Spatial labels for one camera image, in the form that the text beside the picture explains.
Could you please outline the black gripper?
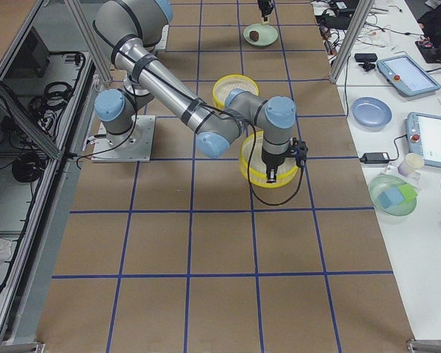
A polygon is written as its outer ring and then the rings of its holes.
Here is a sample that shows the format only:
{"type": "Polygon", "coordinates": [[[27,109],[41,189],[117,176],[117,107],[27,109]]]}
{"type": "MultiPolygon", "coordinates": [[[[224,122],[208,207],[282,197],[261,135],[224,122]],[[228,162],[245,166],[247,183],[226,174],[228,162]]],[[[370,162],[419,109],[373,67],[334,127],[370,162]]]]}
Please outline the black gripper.
{"type": "Polygon", "coordinates": [[[273,12],[273,0],[258,0],[257,4],[261,12],[261,22],[269,21],[270,15],[273,12]]]}
{"type": "Polygon", "coordinates": [[[266,180],[267,183],[276,183],[278,169],[281,167],[281,164],[278,163],[267,163],[266,164],[266,180]]]}

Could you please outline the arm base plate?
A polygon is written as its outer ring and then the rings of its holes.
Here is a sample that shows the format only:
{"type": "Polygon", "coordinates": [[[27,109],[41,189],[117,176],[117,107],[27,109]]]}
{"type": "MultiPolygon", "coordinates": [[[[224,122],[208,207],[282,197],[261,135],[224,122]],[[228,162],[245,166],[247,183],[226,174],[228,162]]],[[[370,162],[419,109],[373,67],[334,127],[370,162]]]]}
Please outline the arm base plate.
{"type": "Polygon", "coordinates": [[[98,129],[102,138],[96,139],[91,160],[100,163],[149,162],[154,137],[156,117],[154,115],[132,116],[134,129],[122,135],[111,135],[101,122],[98,129]]]}

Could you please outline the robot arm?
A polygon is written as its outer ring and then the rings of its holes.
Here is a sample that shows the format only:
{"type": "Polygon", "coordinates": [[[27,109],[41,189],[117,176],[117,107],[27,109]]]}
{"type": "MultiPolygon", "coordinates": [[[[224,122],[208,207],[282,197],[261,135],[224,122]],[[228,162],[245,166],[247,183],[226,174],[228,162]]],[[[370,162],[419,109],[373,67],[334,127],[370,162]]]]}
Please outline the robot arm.
{"type": "Polygon", "coordinates": [[[261,13],[263,22],[268,22],[271,13],[274,10],[274,0],[257,0],[257,5],[261,13]]]}
{"type": "Polygon", "coordinates": [[[162,29],[173,18],[169,1],[107,1],[97,12],[93,30],[102,52],[194,131],[197,147],[208,157],[220,157],[247,124],[263,131],[261,158],[269,183],[280,165],[299,157],[293,139],[296,105],[284,96],[262,99],[233,89],[222,111],[216,112],[187,88],[149,48],[159,43],[162,29]]]}

